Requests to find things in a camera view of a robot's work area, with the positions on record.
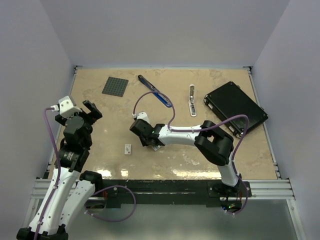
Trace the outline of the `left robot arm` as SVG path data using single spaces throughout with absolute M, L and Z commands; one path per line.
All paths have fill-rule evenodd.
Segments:
M 51 110 L 58 112 L 55 120 L 65 127 L 52 180 L 33 220 L 19 229 L 18 240 L 66 240 L 67 230 L 91 196 L 104 190 L 102 175 L 82 171 L 92 146 L 93 124 L 102 113 L 94 103 L 83 101 L 86 113 L 70 96 L 65 96 Z

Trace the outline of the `white stapler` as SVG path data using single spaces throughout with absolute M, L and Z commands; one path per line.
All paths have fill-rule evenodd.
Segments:
M 190 115 L 192 117 L 196 117 L 197 113 L 195 108 L 195 86 L 193 84 L 189 85 L 188 105 L 189 105 Z

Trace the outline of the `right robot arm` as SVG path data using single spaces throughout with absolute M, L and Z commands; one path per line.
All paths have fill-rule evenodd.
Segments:
M 239 173 L 233 163 L 236 148 L 231 135 L 212 121 L 190 127 L 177 127 L 158 123 L 152 126 L 147 120 L 137 118 L 129 130 L 139 137 L 141 144 L 152 147 L 186 145 L 196 147 L 212 164 L 218 167 L 223 192 L 230 197 L 240 190 Z

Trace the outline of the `grey staple tray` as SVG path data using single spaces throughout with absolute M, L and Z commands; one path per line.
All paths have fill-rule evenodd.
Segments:
M 161 145 L 157 145 L 157 146 L 152 146 L 152 149 L 154 151 L 158 151 L 162 146 Z

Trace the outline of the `blue black stapler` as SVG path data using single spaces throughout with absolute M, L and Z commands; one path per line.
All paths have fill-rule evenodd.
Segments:
M 151 92 L 152 94 L 160 100 L 167 108 L 171 108 L 172 104 L 170 103 L 169 99 L 162 95 L 160 91 L 152 84 L 150 83 L 144 76 L 141 74 L 137 76 L 138 80 L 145 85 Z

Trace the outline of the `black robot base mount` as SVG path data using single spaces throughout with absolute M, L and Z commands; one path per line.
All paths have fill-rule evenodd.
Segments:
M 209 208 L 239 210 L 242 200 L 252 196 L 250 183 L 239 183 L 235 189 L 214 180 L 134 180 L 104 179 L 102 192 L 92 198 L 103 200 L 108 209 L 124 204 L 138 205 L 205 205 Z

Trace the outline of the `white staple box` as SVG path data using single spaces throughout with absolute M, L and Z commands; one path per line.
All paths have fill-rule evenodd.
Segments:
M 124 145 L 124 154 L 127 155 L 131 155 L 132 153 L 132 145 L 127 143 Z

